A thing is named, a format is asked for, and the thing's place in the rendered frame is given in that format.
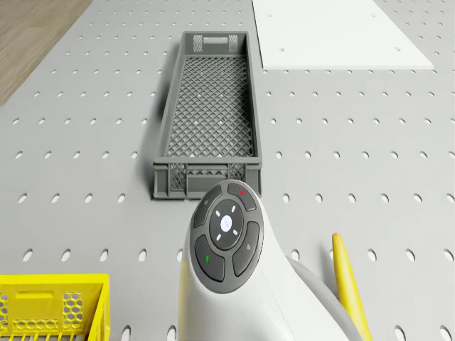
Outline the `dark grey basket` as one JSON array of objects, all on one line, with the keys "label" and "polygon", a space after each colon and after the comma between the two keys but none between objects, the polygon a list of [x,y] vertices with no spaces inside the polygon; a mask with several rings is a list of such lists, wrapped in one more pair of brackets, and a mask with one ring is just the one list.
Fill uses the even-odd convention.
[{"label": "dark grey basket", "polygon": [[156,199],[201,199],[224,180],[261,193],[262,152],[246,31],[185,31],[153,160]]}]

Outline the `banana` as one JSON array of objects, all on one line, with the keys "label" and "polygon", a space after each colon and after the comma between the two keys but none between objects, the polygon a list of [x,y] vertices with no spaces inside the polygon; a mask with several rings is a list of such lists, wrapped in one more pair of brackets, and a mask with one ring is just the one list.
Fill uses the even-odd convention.
[{"label": "banana", "polygon": [[354,322],[362,340],[373,341],[348,253],[339,233],[332,234],[332,247],[338,299]]}]

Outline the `white board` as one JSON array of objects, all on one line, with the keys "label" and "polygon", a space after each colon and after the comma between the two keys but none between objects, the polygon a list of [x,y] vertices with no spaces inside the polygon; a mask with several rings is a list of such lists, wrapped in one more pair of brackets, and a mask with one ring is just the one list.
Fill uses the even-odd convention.
[{"label": "white board", "polygon": [[374,0],[252,0],[267,70],[431,70]]}]

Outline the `yellow basket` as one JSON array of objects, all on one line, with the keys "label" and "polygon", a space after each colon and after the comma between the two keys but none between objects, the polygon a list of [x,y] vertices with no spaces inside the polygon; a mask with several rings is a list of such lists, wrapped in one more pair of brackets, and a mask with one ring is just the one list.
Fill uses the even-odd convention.
[{"label": "yellow basket", "polygon": [[109,341],[108,274],[0,275],[0,339]]}]

